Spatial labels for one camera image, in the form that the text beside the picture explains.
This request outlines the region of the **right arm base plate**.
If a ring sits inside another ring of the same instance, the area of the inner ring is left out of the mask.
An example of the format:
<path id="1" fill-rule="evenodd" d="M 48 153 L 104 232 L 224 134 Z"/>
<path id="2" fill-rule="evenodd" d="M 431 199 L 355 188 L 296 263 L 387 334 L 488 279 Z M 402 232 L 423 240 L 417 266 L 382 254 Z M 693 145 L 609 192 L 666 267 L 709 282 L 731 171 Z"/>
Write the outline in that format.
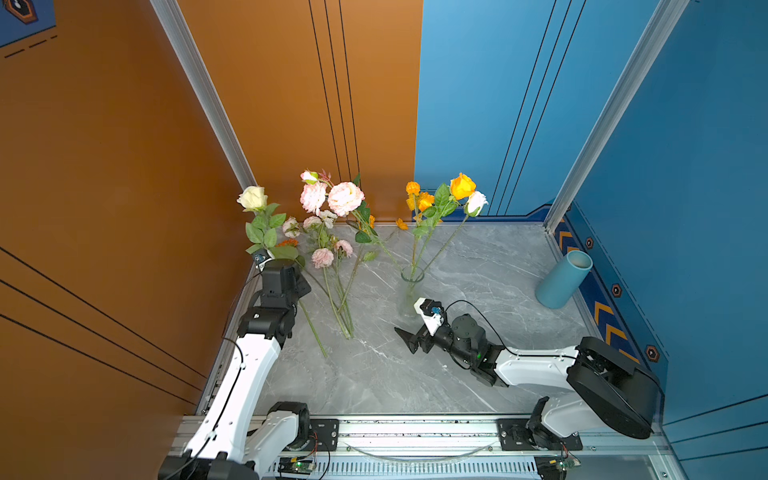
<path id="1" fill-rule="evenodd" d="M 497 436 L 503 451 L 581 451 L 581 438 L 572 434 L 557 437 L 542 426 L 529 427 L 524 419 L 501 418 L 496 421 Z"/>

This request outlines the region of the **pink rose branch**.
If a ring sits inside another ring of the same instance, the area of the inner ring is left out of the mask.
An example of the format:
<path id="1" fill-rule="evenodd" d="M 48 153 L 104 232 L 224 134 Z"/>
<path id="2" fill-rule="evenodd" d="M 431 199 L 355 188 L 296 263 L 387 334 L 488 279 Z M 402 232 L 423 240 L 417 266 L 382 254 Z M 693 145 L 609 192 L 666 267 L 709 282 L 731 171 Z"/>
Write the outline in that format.
<path id="1" fill-rule="evenodd" d="M 336 219 L 352 219 L 356 230 L 355 241 L 360 244 L 372 244 L 382 250 L 392 264 L 403 272 L 385 240 L 375 230 L 375 219 L 363 192 L 359 177 L 353 181 L 334 183 L 327 172 L 305 170 L 300 174 L 304 186 L 300 195 L 300 204 L 307 212 L 320 217 L 325 207 Z"/>

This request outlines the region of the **cream rose stem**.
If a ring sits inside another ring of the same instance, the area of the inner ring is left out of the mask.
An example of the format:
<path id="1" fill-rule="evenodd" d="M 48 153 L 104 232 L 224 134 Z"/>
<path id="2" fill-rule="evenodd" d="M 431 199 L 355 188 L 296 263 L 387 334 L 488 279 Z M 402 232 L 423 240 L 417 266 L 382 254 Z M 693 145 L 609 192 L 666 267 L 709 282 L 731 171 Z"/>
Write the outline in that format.
<path id="1" fill-rule="evenodd" d="M 253 252 L 266 249 L 272 257 L 261 271 L 257 269 L 260 289 L 241 317 L 238 335 L 259 334 L 283 346 L 292 337 L 297 312 L 305 309 L 301 299 L 311 292 L 303 275 L 305 261 L 296 238 L 286 238 L 282 233 L 282 225 L 289 217 L 278 211 L 277 203 L 268 200 L 264 188 L 246 187 L 237 203 L 245 213 L 253 215 L 245 224 L 246 253 L 252 259 Z"/>

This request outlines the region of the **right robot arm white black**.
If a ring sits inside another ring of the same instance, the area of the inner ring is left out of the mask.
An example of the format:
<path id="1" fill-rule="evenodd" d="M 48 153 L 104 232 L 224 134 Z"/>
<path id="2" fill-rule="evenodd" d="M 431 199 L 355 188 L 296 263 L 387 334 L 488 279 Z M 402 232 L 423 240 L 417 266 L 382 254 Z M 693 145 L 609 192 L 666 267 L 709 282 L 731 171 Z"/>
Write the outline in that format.
<path id="1" fill-rule="evenodd" d="M 489 341 L 469 314 L 449 321 L 432 303 L 417 312 L 423 320 L 417 332 L 396 331 L 411 353 L 441 350 L 489 387 L 556 389 L 537 401 L 527 420 L 498 421 L 503 449 L 578 451 L 581 432 L 603 427 L 633 439 L 651 436 L 660 382 L 603 340 L 584 337 L 562 349 L 514 350 Z"/>

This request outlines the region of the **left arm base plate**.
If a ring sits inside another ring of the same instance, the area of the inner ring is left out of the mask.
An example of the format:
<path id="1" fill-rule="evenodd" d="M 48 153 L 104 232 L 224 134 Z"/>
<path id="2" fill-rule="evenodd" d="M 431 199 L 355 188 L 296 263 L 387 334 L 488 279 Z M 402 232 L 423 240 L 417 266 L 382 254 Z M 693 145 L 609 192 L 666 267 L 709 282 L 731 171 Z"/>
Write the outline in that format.
<path id="1" fill-rule="evenodd" d="M 301 451 L 313 451 L 315 448 L 323 452 L 335 452 L 340 436 L 340 421 L 338 418 L 311 417 L 309 433 Z"/>

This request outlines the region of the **clear ribbed glass vase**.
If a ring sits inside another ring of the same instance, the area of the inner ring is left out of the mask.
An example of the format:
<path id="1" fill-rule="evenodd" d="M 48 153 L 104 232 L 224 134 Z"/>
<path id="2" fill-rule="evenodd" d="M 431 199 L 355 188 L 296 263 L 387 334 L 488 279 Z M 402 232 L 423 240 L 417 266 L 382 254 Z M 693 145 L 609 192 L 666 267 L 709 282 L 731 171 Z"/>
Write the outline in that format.
<path id="1" fill-rule="evenodd" d="M 413 317 L 415 302 L 422 296 L 425 272 L 420 266 L 407 267 L 400 273 L 397 309 L 401 317 Z"/>

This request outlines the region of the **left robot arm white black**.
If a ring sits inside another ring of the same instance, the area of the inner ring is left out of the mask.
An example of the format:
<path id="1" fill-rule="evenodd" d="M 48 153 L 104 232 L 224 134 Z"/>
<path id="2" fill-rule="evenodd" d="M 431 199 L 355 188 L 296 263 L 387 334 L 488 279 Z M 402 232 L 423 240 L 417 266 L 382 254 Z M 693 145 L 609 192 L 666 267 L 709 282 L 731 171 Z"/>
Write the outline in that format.
<path id="1" fill-rule="evenodd" d="M 260 479 L 284 450 L 309 441 L 310 414 L 302 402 L 276 403 L 248 433 L 268 374 L 292 336 L 298 301 L 311 292 L 294 260 L 265 262 L 260 279 L 213 403 L 182 453 L 164 459 L 160 479 Z"/>

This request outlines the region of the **small orange flower sprig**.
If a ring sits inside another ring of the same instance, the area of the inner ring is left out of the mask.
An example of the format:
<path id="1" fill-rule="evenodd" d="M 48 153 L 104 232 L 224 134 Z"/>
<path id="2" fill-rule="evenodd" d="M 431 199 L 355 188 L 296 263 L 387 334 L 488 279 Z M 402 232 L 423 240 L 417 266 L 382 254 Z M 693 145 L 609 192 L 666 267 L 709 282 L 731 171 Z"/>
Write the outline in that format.
<path id="1" fill-rule="evenodd" d="M 407 183 L 406 193 L 414 239 L 408 278 L 413 280 L 416 278 L 416 270 L 420 262 L 421 250 L 423 249 L 422 242 L 428 232 L 428 227 L 425 224 L 427 220 L 425 212 L 433 207 L 435 197 L 428 191 L 423 191 L 415 181 Z"/>

